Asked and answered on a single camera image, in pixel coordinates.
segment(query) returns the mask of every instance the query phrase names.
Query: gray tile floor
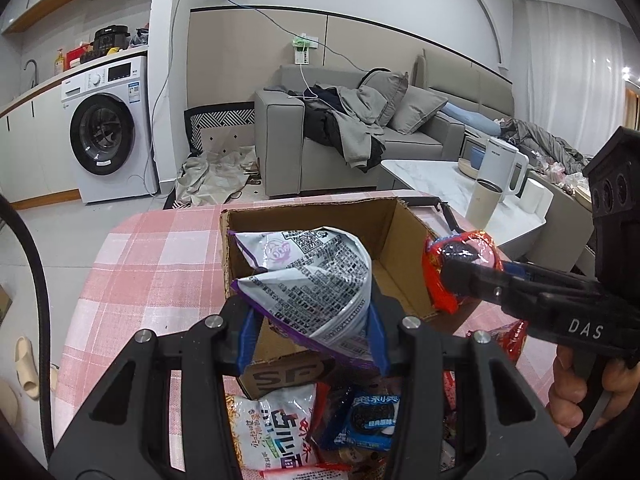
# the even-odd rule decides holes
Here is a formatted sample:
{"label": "gray tile floor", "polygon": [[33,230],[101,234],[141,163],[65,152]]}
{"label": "gray tile floor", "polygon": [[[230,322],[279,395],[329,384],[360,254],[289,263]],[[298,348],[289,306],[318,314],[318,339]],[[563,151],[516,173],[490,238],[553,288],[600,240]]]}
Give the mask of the gray tile floor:
{"label": "gray tile floor", "polygon": [[[106,235],[130,216],[163,205],[164,200],[146,197],[92,205],[67,202],[20,212],[36,242],[47,279],[52,363],[60,364],[78,297]],[[31,340],[36,364],[38,361],[35,291],[24,252],[8,227],[0,231],[0,284],[13,300],[0,326],[0,378],[18,397],[18,435],[44,463],[38,402],[21,389],[14,366],[15,342],[21,335]]]}

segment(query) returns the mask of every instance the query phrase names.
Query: human hand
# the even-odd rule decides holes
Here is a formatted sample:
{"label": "human hand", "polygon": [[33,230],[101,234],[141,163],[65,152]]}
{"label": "human hand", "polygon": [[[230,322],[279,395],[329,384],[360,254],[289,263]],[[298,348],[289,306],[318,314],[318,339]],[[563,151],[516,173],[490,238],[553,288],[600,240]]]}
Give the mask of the human hand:
{"label": "human hand", "polygon": [[[578,403],[587,394],[587,383],[576,376],[572,369],[574,351],[558,345],[554,360],[554,383],[549,388],[547,409],[563,436],[582,422],[582,410]],[[640,383],[640,365],[629,370],[621,359],[612,359],[602,374],[602,387],[612,392],[602,416],[596,423],[597,430],[622,413],[631,402]]]}

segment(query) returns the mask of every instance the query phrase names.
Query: white kettle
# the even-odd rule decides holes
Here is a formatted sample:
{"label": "white kettle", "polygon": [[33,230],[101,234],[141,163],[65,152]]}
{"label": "white kettle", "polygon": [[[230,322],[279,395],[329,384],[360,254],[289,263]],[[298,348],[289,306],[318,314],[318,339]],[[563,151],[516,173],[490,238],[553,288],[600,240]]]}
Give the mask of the white kettle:
{"label": "white kettle", "polygon": [[[516,163],[520,163],[521,170],[516,187],[511,189],[511,182],[516,171]],[[488,180],[502,189],[504,200],[507,195],[519,192],[527,176],[529,157],[520,153],[518,149],[504,140],[491,138],[487,141],[484,159],[478,171],[478,179]]]}

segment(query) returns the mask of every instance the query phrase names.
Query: throw pillow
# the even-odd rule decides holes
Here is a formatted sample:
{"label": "throw pillow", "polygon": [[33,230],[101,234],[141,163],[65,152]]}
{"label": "throw pillow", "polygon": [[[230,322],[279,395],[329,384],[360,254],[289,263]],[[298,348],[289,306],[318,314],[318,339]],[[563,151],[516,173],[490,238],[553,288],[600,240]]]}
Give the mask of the throw pillow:
{"label": "throw pillow", "polygon": [[404,98],[404,94],[406,94],[409,86],[409,74],[383,72],[380,69],[376,69],[362,80],[360,86],[374,88],[386,99],[386,106],[382,108],[382,112],[380,112],[380,116],[376,121],[384,128],[396,113],[396,108],[398,108]]}
{"label": "throw pillow", "polygon": [[389,127],[399,134],[410,135],[431,119],[447,104],[446,97],[439,96],[417,86],[409,86]]}

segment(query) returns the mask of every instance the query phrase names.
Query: curtain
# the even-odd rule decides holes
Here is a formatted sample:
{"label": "curtain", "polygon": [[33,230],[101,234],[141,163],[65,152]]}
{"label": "curtain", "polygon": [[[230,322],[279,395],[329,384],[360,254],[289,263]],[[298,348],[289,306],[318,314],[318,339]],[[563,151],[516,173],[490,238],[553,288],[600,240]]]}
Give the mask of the curtain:
{"label": "curtain", "polygon": [[640,97],[628,88],[626,89],[625,122],[623,126],[637,130],[639,124]]}
{"label": "curtain", "polygon": [[514,4],[516,116],[594,155],[625,119],[620,25],[549,2]]}

